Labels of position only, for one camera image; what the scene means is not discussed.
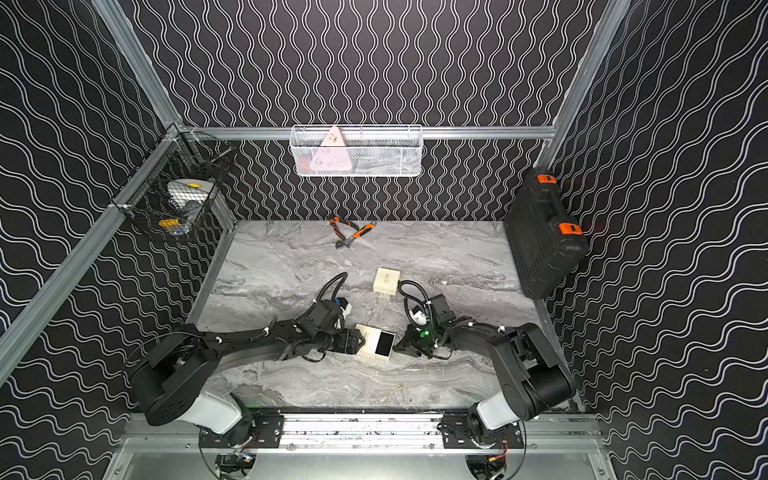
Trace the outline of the cream jewelry box sleeve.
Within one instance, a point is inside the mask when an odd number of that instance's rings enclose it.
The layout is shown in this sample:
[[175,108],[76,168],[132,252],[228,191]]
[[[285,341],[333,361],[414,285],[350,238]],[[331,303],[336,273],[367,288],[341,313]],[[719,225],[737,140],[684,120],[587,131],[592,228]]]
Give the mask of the cream jewelry box sleeve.
[[379,267],[373,282],[373,291],[379,294],[394,296],[397,293],[397,287],[401,272],[389,268]]

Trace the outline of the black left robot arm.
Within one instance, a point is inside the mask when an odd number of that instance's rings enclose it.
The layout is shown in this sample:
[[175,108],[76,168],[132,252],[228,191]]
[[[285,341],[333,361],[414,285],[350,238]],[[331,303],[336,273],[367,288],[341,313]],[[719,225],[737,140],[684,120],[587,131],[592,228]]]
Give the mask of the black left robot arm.
[[243,426],[245,408],[235,399],[204,390],[210,377],[265,361],[304,357],[315,350],[357,354],[363,334],[345,326],[346,299],[315,300],[296,319],[274,320],[261,329],[218,333],[185,325],[164,337],[128,369],[128,384],[153,426],[190,423],[216,434]]

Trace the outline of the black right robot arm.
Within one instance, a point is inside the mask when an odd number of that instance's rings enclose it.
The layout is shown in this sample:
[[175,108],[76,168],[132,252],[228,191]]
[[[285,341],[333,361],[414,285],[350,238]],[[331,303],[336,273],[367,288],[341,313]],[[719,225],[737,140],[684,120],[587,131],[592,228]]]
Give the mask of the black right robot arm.
[[470,407],[467,427],[473,437],[531,420],[575,394],[572,376],[538,325],[506,328],[459,317],[442,295],[421,300],[404,295],[403,304],[409,326],[395,352],[448,360],[466,351],[491,361],[500,391]]

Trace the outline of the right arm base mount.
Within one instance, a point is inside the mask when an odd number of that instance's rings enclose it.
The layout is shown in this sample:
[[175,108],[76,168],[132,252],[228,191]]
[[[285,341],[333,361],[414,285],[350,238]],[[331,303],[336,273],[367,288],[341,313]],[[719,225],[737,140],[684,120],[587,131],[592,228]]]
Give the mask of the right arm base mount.
[[517,422],[486,428],[474,414],[444,415],[436,425],[446,449],[522,450],[522,428]]

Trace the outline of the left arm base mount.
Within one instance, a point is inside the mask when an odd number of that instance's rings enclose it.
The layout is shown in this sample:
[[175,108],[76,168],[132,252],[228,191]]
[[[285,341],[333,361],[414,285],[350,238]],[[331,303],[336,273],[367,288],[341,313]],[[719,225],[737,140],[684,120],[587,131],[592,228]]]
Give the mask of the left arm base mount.
[[203,429],[198,445],[202,448],[278,448],[285,417],[280,414],[256,414],[244,417],[232,429],[216,434]]

